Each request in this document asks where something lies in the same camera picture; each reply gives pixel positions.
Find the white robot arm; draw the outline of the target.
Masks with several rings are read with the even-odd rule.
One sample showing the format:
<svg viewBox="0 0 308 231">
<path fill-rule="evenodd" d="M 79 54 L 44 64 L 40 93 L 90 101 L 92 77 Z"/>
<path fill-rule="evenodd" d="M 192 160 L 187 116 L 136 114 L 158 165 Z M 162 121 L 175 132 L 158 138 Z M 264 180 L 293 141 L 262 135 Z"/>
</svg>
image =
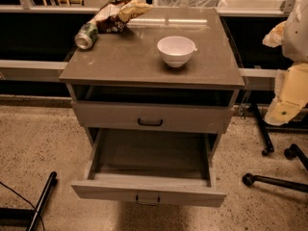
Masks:
<svg viewBox="0 0 308 231">
<path fill-rule="evenodd" d="M 282 46 L 284 57 L 293 61 L 287 70 L 278 70 L 274 98 L 265 122 L 280 126 L 296 117 L 308 104 L 308 0 L 301 0 L 289 17 L 273 27 L 262 43 Z"/>
</svg>

